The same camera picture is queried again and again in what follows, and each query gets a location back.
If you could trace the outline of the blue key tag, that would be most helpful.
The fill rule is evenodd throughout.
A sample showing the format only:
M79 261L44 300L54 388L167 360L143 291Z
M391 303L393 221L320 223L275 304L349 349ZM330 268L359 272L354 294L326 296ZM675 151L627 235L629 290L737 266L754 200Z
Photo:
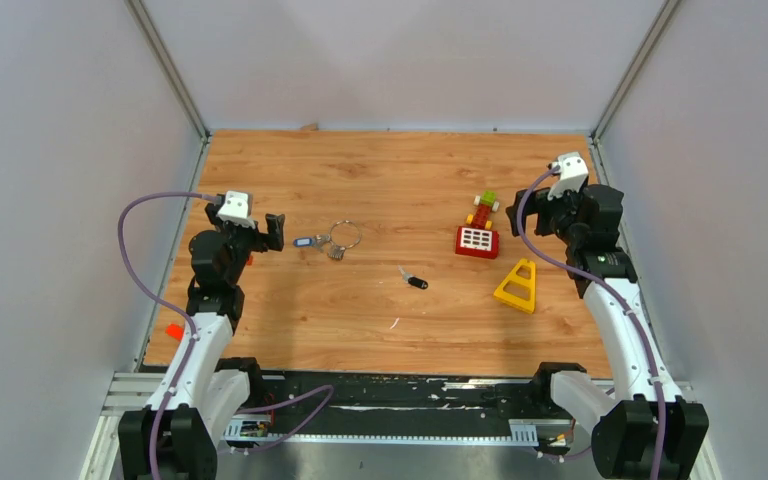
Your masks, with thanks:
M293 245L297 248L311 247L315 244L314 237L299 237L293 240Z

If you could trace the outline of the silver keyring with clips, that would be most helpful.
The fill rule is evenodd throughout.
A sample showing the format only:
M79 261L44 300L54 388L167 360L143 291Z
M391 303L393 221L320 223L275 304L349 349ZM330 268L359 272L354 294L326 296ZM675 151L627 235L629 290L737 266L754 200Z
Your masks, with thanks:
M313 248L331 260L342 261L346 252L357 247L362 239L362 230L355 222L338 220L326 233L314 237Z

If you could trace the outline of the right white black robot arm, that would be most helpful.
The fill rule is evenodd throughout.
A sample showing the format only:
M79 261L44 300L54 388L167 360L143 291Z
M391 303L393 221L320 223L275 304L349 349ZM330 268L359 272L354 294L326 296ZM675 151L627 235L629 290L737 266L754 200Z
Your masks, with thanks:
M549 189L517 192L505 212L515 237L535 216L538 236L566 246L560 268L574 281L597 323L614 392L596 386L578 364L542 363L531 403L544 417L569 413L591 437L605 479L687 479L709 428L701 403L685 399L664 364L641 307L638 276L619 246L622 192L586 184L550 198Z

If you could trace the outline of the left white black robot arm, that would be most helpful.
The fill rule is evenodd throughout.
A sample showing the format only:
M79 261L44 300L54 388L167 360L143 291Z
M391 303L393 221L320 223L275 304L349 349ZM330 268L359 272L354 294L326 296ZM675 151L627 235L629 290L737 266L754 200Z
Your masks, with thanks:
M285 217L266 215L261 231L245 200L205 211L213 227L188 244L193 277L178 350L145 405L118 424L126 479L215 478L217 446L235 410L253 413L266 400L264 383L249 375L253 360L226 366L221 356L242 317L242 272L252 254L283 250Z

